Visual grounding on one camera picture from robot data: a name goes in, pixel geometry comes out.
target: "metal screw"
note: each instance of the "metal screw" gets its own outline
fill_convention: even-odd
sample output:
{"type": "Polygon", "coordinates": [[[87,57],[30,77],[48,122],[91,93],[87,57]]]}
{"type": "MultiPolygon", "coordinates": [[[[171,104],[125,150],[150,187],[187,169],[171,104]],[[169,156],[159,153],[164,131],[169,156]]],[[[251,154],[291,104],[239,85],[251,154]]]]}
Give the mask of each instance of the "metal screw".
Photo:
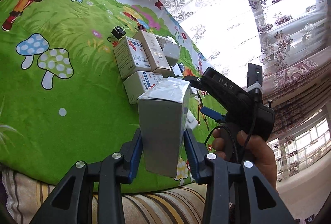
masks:
{"type": "Polygon", "coordinates": [[[119,153],[119,152],[115,152],[115,153],[112,154],[112,158],[113,158],[113,159],[119,159],[119,158],[121,158],[121,157],[122,157],[122,154],[119,153]]]}
{"type": "Polygon", "coordinates": [[[84,166],[85,166],[85,163],[83,161],[76,162],[76,167],[77,168],[83,168],[84,166]]]}
{"type": "Polygon", "coordinates": [[[216,155],[214,153],[208,153],[207,158],[210,160],[214,160],[214,159],[216,159],[216,155]]]}
{"type": "Polygon", "coordinates": [[[244,166],[247,168],[252,168],[253,164],[250,161],[246,161],[246,162],[244,162],[244,166]]]}

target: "cartoon tablecloth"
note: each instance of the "cartoon tablecloth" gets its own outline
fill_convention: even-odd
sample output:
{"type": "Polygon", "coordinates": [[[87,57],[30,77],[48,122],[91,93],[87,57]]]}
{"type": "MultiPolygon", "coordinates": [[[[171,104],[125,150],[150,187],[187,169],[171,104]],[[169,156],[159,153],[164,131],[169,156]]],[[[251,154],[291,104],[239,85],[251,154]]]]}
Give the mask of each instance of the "cartoon tablecloth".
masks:
{"type": "MultiPolygon", "coordinates": [[[[113,53],[118,41],[107,40],[115,26],[127,25],[130,37],[139,27],[172,36],[185,75],[210,66],[158,0],[1,0],[0,24],[0,162],[50,184],[78,160],[118,151],[139,126],[113,53]]],[[[199,141],[215,126],[199,113],[203,105],[225,112],[206,92],[190,100],[199,141]]],[[[183,151],[175,179],[147,172],[142,158],[136,180],[122,191],[192,180],[183,151]]]]}

